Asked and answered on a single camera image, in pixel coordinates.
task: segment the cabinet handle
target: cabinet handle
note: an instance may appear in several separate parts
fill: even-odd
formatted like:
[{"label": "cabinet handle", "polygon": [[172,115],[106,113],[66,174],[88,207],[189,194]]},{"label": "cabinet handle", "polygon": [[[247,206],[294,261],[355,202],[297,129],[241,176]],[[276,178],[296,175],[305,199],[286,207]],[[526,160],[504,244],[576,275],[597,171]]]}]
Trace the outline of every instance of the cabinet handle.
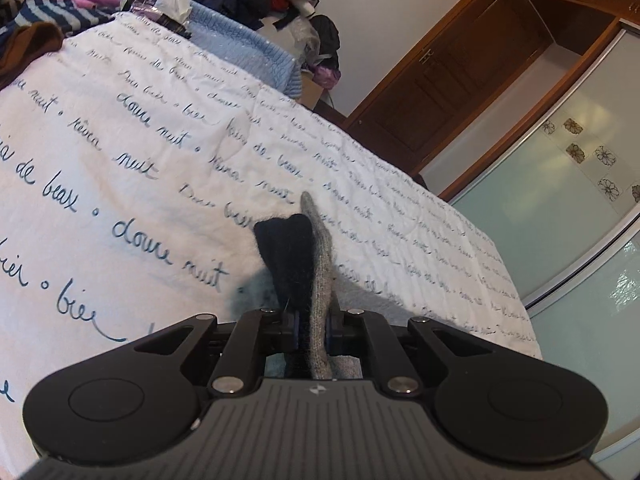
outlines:
[{"label": "cabinet handle", "polygon": [[425,52],[424,54],[422,54],[422,57],[419,59],[420,64],[424,65],[429,58],[433,56],[433,51],[431,49],[427,50],[427,52]]}]

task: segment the gray gripper base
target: gray gripper base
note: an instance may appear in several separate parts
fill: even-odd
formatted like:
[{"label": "gray gripper base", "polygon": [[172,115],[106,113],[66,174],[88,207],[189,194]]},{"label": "gray gripper base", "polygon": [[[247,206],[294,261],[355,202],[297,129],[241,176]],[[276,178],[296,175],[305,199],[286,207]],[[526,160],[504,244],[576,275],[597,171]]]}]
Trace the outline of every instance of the gray gripper base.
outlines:
[{"label": "gray gripper base", "polygon": [[82,467],[46,458],[24,480],[605,479],[582,460],[544,471],[501,468],[449,443],[415,402],[370,381],[264,379],[212,404],[173,448],[137,463]]}]

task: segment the brown door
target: brown door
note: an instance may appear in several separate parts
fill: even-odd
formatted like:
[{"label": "brown door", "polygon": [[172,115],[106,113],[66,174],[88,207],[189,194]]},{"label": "brown door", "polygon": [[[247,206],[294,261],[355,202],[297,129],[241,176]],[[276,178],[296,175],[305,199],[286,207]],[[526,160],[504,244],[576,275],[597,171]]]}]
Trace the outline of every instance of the brown door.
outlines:
[{"label": "brown door", "polygon": [[461,0],[456,7],[347,121],[353,138],[412,176],[551,42],[528,0]]}]

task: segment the flower decal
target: flower decal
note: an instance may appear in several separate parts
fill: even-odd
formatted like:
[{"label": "flower decal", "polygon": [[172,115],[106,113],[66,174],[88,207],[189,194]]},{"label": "flower decal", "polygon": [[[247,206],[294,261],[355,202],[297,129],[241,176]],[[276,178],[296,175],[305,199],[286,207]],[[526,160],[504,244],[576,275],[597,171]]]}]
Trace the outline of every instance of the flower decal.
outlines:
[{"label": "flower decal", "polygon": [[551,122],[550,119],[547,119],[542,123],[542,131],[546,134],[551,135],[556,130],[556,125]]},{"label": "flower decal", "polygon": [[580,124],[575,122],[573,119],[567,119],[562,126],[564,126],[574,135],[578,135],[582,131],[582,126],[580,126]]},{"label": "flower decal", "polygon": [[584,151],[577,144],[569,144],[569,146],[566,149],[566,152],[578,164],[580,164],[581,162],[584,162]]},{"label": "flower decal", "polygon": [[620,190],[612,181],[608,178],[601,178],[598,187],[602,192],[607,195],[607,198],[612,202],[620,196]]},{"label": "flower decal", "polygon": [[595,152],[598,160],[605,166],[613,166],[616,163],[616,156],[604,146],[600,146]]}]

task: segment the white bedsheet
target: white bedsheet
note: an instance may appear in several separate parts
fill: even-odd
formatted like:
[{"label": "white bedsheet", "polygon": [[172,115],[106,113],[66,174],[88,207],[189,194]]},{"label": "white bedsheet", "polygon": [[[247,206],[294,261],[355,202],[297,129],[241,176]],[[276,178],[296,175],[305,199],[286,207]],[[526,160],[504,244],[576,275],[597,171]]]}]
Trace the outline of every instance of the white bedsheet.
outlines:
[{"label": "white bedsheet", "polygon": [[491,242],[277,91],[132,14],[0,93],[0,478],[36,460],[45,375],[199,312],[274,301],[252,224],[308,190],[343,308],[425,314],[539,356]]}]

